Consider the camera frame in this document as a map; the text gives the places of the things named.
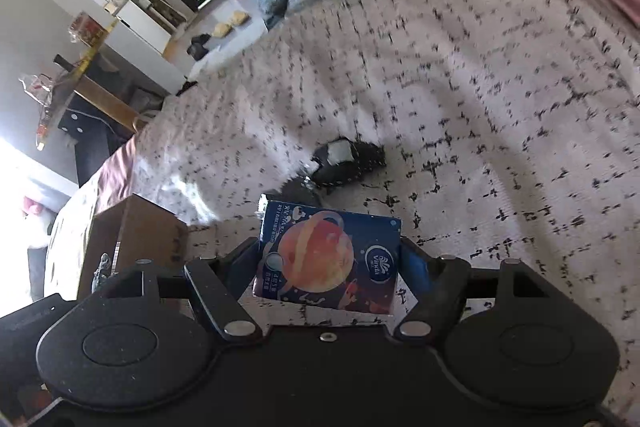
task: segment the screw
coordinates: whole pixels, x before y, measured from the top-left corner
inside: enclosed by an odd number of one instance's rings
[[[326,331],[322,335],[320,335],[320,340],[323,342],[335,342],[336,340],[338,340],[338,335]]]
[[[225,326],[225,333],[232,337],[248,337],[255,331],[255,324],[249,321],[232,321]]]
[[[406,337],[426,337],[431,326],[422,321],[408,321],[400,325],[400,333]]]

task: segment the bed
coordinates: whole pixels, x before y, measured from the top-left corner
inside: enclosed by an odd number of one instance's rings
[[[262,191],[320,142],[360,138],[385,147],[386,169],[324,205],[399,217],[432,255],[535,267],[615,336],[607,405],[637,420],[639,51],[610,0],[325,0],[167,99],[116,188],[105,195],[102,171],[81,188],[56,223],[46,293],[74,298],[104,204],[139,194],[191,225],[189,257],[224,255],[258,234]],[[401,283],[396,318],[413,302]],[[262,325],[393,320],[242,303]]]

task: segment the planet illustration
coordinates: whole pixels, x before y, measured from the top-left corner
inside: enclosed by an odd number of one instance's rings
[[[287,285],[322,293],[342,284],[353,266],[353,245],[340,214],[323,210],[291,227],[281,238],[278,254]]]

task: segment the yellow and pink package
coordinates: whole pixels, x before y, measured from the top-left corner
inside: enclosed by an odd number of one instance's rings
[[[388,314],[398,277],[401,221],[270,201],[254,295]]]

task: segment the vinda logo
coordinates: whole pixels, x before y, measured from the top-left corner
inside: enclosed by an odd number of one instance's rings
[[[369,247],[364,254],[364,259],[369,277],[373,282],[386,282],[396,273],[394,258],[385,247],[380,245]]]

